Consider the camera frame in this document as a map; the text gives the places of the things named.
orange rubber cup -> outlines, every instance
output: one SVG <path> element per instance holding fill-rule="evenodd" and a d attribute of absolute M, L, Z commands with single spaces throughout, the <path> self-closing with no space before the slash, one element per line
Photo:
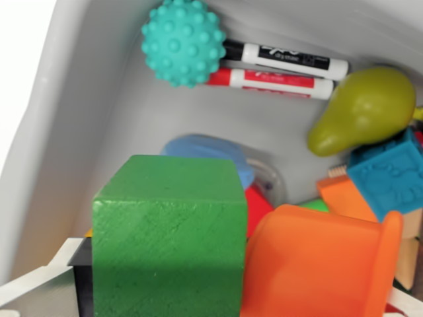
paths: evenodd
<path fill-rule="evenodd" d="M 283 205 L 246 254 L 241 317 L 382 317 L 403 218 L 383 223 Z"/>

dry erase marker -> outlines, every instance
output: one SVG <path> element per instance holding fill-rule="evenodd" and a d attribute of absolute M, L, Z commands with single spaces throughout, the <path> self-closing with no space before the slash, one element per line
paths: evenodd
<path fill-rule="evenodd" d="M 233 40 L 226 40 L 223 45 L 227 52 L 225 59 L 248 64 L 285 69 L 334 81 L 342 80 L 348 72 L 348 62 L 341 59 Z"/>
<path fill-rule="evenodd" d="M 328 79 L 228 68 L 221 68 L 212 73 L 207 85 L 230 86 L 323 100 L 330 98 L 334 86 L 333 81 Z"/>

sensory ball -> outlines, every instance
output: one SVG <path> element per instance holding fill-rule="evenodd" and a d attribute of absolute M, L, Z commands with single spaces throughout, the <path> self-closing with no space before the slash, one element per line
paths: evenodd
<path fill-rule="evenodd" d="M 219 17 L 201 1 L 165 0 L 141 31 L 146 64 L 174 87 L 207 82 L 226 54 Z"/>

green pear toy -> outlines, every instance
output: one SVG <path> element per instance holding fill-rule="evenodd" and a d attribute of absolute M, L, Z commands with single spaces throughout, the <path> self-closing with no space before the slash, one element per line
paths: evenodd
<path fill-rule="evenodd" d="M 414 87 L 400 71 L 390 67 L 356 71 L 333 92 L 328 108 L 309 132 L 308 147 L 327 157 L 383 141 L 410 123 L 415 106 Z"/>

blue block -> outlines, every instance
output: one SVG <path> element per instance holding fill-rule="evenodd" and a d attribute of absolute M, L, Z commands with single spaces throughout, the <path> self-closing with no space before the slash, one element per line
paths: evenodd
<path fill-rule="evenodd" d="M 423 207 L 423 148 L 411 128 L 353 151 L 347 173 L 379 221 Z"/>

